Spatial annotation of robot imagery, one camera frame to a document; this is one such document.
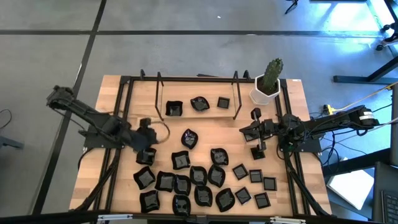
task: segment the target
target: concrete floor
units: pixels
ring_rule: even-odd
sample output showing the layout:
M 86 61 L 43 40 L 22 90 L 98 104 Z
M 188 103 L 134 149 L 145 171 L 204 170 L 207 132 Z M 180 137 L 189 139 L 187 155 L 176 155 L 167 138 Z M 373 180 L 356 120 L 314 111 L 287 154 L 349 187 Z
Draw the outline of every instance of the concrete floor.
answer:
M 100 0 L 3 0 L 0 29 L 91 30 Z M 108 1 L 100 30 L 309 30 L 377 31 L 366 3 L 299 1 L 287 15 L 288 1 Z M 383 5 L 375 5 L 385 12 Z M 391 18 L 382 17 L 383 23 Z M 0 35 L 0 110 L 9 108 L 13 120 L 0 134 L 25 143 L 21 151 L 0 150 L 0 217 L 30 212 L 39 180 L 49 156 L 61 117 L 45 107 L 54 85 L 73 86 L 88 41 L 86 35 Z M 107 35 L 97 36 L 78 98 L 94 105 L 102 76 L 195 76 L 197 73 L 231 76 L 249 70 L 264 72 L 270 60 L 284 61 L 282 78 L 303 80 L 311 112 L 324 104 L 343 107 L 381 88 L 378 85 L 333 83 L 333 75 L 367 76 L 392 59 L 390 51 L 374 50 L 380 38 L 236 36 L 236 35 Z M 393 71 L 390 77 L 398 74 Z M 382 92 L 364 104 L 373 110 L 391 103 Z M 380 122 L 390 120 L 391 108 L 377 112 Z M 0 122 L 7 116 L 0 114 Z M 44 212 L 67 211 L 77 174 L 83 138 L 71 123 L 45 202 Z M 389 127 L 355 137 L 347 146 L 373 152 L 389 146 Z M 360 152 L 336 146 L 340 156 Z M 351 217 L 339 212 L 339 217 Z

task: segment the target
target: cactus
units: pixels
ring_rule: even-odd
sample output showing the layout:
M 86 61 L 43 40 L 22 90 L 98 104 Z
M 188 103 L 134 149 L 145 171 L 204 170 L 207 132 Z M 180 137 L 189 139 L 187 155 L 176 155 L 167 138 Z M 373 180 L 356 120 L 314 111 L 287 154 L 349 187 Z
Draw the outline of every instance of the cactus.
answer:
M 269 62 L 261 82 L 257 84 L 257 88 L 267 95 L 274 94 L 278 88 L 275 83 L 277 82 L 278 76 L 282 72 L 283 68 L 284 63 L 280 58 L 273 59 Z

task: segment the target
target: wooden tabletop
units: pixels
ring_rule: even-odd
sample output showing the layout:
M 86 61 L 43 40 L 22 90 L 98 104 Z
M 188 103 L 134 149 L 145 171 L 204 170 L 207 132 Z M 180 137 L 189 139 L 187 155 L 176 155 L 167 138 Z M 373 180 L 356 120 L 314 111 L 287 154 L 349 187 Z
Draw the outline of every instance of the wooden tabletop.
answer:
M 101 89 L 99 90 L 96 109 L 98 111 L 113 111 L 118 92 L 120 76 L 105 75 L 103 78 Z M 210 88 L 213 90 L 219 89 L 224 94 L 225 89 L 220 88 L 220 83 L 208 82 L 164 82 L 164 88 L 167 88 L 167 100 L 172 100 L 171 97 L 183 96 L 179 87 L 187 89 L 189 86 L 190 94 L 195 96 L 203 95 L 201 90 L 203 88 Z M 236 96 L 236 85 L 232 86 L 233 94 L 227 96 L 231 97 L 238 105 Z M 284 161 L 280 160 L 276 155 L 277 137 L 266 140 L 267 150 L 265 151 L 266 158 L 253 160 L 250 148 L 257 144 L 257 141 L 246 142 L 243 135 L 238 131 L 239 128 L 245 127 L 252 122 L 250 112 L 253 108 L 258 107 L 261 109 L 261 120 L 272 118 L 274 122 L 278 122 L 277 112 L 274 101 L 267 106 L 256 106 L 252 103 L 249 93 L 253 88 L 253 83 L 240 83 L 242 108 L 236 120 L 231 118 L 183 118 L 180 119 L 167 119 L 164 115 L 165 111 L 162 110 L 162 116 L 165 118 L 165 123 L 171 130 L 170 138 L 158 145 L 152 147 L 157 149 L 155 162 L 150 167 L 151 171 L 157 175 L 159 171 L 173 172 L 175 174 L 189 176 L 189 169 L 173 170 L 171 153 L 187 150 L 189 151 L 189 158 L 191 166 L 203 166 L 207 171 L 212 165 L 210 158 L 210 149 L 221 147 L 228 152 L 229 165 L 222 168 L 226 172 L 226 180 L 222 188 L 207 183 L 207 186 L 213 192 L 213 206 L 212 207 L 199 207 L 195 203 L 193 190 L 195 186 L 192 185 L 189 198 L 191 200 L 191 214 L 207 214 L 207 215 L 255 215 L 255 216 L 291 216 L 292 208 L 290 204 L 289 188 L 287 184 L 287 174 Z M 151 117 L 153 121 L 159 120 L 157 112 L 154 107 L 155 102 L 155 89 L 156 82 L 152 81 L 135 81 L 132 91 L 132 98 L 128 114 L 128 120 L 132 124 L 132 128 L 138 127 L 140 118 Z M 309 119 L 307 103 L 305 101 L 304 90 L 301 80 L 287 80 L 287 89 L 289 92 L 290 104 L 294 115 L 306 121 Z M 126 99 L 126 92 L 122 97 L 121 110 L 124 107 Z M 280 100 L 283 114 L 286 112 L 284 106 L 283 93 L 280 93 Z M 211 107 L 216 107 L 215 102 L 209 102 Z M 162 139 L 166 135 L 166 130 L 159 124 L 152 125 L 158 133 L 158 139 Z M 200 140 L 197 145 L 189 150 L 181 144 L 181 136 L 187 129 L 191 129 L 199 135 Z M 326 192 L 325 183 L 322 175 L 322 168 L 318 159 L 311 153 L 301 153 L 302 167 L 305 177 L 305 184 L 309 191 L 311 191 L 315 200 L 322 206 L 322 208 L 331 213 L 330 204 Z M 104 149 L 94 149 L 88 153 L 81 161 L 80 170 L 78 172 L 75 189 L 73 192 L 70 208 L 79 206 L 88 194 L 93 190 L 98 182 L 100 175 L 101 165 L 104 156 Z M 263 209 L 258 209 L 254 198 L 249 202 L 241 205 L 236 200 L 232 209 L 227 212 L 220 213 L 214 201 L 215 195 L 225 189 L 231 188 L 233 193 L 239 189 L 246 187 L 252 197 L 256 194 L 263 193 L 264 188 L 262 184 L 250 183 L 250 178 L 245 177 L 237 180 L 234 176 L 232 168 L 239 164 L 244 164 L 247 170 L 261 169 L 264 177 L 276 177 L 277 191 L 266 191 L 268 193 L 271 206 Z M 142 169 L 144 165 L 136 163 L 136 153 L 130 147 L 127 147 L 121 152 L 121 159 L 116 177 L 116 185 L 113 193 L 112 212 L 122 213 L 140 213 L 141 206 L 139 202 L 139 194 L 148 192 L 154 189 L 155 183 L 150 185 L 144 190 L 139 190 L 137 184 L 133 179 L 133 174 Z M 108 184 L 104 187 L 103 196 L 101 198 L 100 208 L 104 208 L 105 198 L 108 192 Z M 295 192 L 298 202 L 298 210 L 303 213 L 303 206 L 299 188 L 295 185 Z M 160 210 L 151 213 L 173 214 L 172 199 L 174 192 L 168 193 L 164 191 L 159 192 Z

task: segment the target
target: white flower pot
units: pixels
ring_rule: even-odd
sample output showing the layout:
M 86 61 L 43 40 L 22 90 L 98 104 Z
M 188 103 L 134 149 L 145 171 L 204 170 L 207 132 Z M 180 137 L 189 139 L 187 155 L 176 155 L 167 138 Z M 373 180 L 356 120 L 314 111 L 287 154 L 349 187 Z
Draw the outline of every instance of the white flower pot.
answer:
M 280 81 L 277 79 L 278 82 L 278 91 L 276 91 L 272 95 L 267 95 L 257 89 L 257 81 L 259 78 L 263 77 L 264 75 L 260 75 L 259 77 L 256 77 L 256 81 L 254 82 L 254 89 L 251 90 L 250 92 L 250 99 L 253 101 L 255 105 L 267 105 L 269 102 L 271 102 L 277 95 L 280 93 Z

